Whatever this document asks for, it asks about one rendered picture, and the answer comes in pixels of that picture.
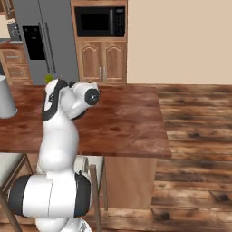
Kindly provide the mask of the wooden dining table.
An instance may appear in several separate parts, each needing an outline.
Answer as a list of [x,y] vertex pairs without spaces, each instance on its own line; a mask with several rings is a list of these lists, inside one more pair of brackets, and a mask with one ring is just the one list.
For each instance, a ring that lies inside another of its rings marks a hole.
[[[78,152],[105,158],[108,206],[149,209],[158,159],[171,151],[156,89],[102,86],[98,104],[75,122]],[[13,86],[18,113],[0,120],[0,151],[22,152],[35,161],[43,137],[42,86]]]

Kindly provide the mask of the wooden cabinet run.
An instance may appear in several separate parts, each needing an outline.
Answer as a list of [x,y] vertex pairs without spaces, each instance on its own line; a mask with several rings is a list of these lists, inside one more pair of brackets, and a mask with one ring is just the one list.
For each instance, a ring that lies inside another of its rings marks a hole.
[[[77,6],[124,6],[123,37],[80,37],[77,34]],[[78,70],[81,82],[102,85],[127,83],[128,0],[71,0]]]

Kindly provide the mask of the wooden drawer cabinet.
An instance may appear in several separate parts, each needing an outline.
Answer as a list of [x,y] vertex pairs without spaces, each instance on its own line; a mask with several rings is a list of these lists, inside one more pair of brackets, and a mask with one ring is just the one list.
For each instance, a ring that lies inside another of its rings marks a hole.
[[0,43],[0,62],[10,85],[32,85],[31,74],[21,43]]

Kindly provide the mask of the wooden stool with white seat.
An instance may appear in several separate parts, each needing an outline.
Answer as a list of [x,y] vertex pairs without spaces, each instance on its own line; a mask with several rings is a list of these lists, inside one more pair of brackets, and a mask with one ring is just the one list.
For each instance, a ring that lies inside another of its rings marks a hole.
[[11,212],[7,205],[6,195],[13,180],[26,165],[28,170],[33,173],[29,159],[25,153],[5,153],[0,152],[0,206],[6,214],[14,232],[23,232],[18,224],[15,215]]
[[105,159],[103,156],[77,155],[74,162],[74,170],[90,175],[92,181],[93,208],[97,232],[102,232],[102,220],[100,211],[100,192],[103,192],[104,210],[108,210],[107,179]]

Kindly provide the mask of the black microwave oven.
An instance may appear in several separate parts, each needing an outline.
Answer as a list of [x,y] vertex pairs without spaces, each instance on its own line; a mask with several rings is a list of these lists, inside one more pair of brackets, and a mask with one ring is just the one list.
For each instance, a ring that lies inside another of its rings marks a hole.
[[124,6],[76,6],[74,8],[79,37],[123,37]]

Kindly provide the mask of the grey steel fridge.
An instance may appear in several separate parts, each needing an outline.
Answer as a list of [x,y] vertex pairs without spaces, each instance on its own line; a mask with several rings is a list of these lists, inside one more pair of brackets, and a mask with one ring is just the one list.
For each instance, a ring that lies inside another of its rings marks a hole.
[[33,85],[79,81],[71,0],[13,0]]

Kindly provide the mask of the grey cylindrical container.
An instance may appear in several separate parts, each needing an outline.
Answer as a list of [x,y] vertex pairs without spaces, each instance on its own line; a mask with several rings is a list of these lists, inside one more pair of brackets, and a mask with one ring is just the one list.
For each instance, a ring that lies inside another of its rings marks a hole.
[[7,79],[0,75],[0,118],[8,119],[17,114],[15,101],[11,94]]

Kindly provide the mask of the grey small appliance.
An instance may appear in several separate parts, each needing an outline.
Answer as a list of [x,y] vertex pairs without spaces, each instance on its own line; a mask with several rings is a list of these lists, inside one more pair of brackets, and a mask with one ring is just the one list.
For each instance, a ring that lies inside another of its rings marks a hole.
[[12,41],[20,41],[21,36],[16,22],[7,25],[8,32]]

